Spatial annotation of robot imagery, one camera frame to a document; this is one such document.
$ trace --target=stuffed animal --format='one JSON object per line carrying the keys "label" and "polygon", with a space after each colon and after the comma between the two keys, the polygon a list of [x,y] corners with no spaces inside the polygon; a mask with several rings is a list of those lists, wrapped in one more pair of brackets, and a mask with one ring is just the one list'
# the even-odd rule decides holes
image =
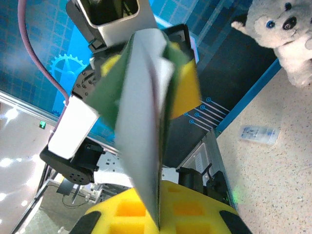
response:
{"label": "stuffed animal", "polygon": [[293,85],[312,83],[312,0],[253,0],[232,27],[274,49]]}

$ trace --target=purple cable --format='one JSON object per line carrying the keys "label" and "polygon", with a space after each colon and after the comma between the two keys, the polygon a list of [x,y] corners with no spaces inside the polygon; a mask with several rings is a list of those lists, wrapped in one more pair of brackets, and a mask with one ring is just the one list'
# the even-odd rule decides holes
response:
{"label": "purple cable", "polygon": [[69,102],[69,96],[66,93],[66,91],[63,89],[63,87],[53,78],[53,76],[51,76],[51,74],[48,72],[48,70],[40,62],[39,58],[37,57],[36,53],[34,52],[33,47],[31,46],[31,43],[30,43],[29,37],[28,37],[28,33],[27,33],[27,28],[26,28],[26,3],[27,3],[27,0],[19,0],[19,3],[18,3],[19,32],[20,32],[21,38],[23,40],[23,43],[25,45],[25,48],[26,48],[29,56],[31,57],[32,61],[38,67],[38,69],[61,92],[61,94],[65,98],[65,106],[63,108],[62,113],[60,114],[60,116],[58,118],[58,121],[55,125],[53,132],[51,133],[51,135],[49,137],[49,141],[50,141],[55,130],[58,128],[59,122],[62,119],[62,116],[66,110],[66,106],[68,105],[68,102]]}

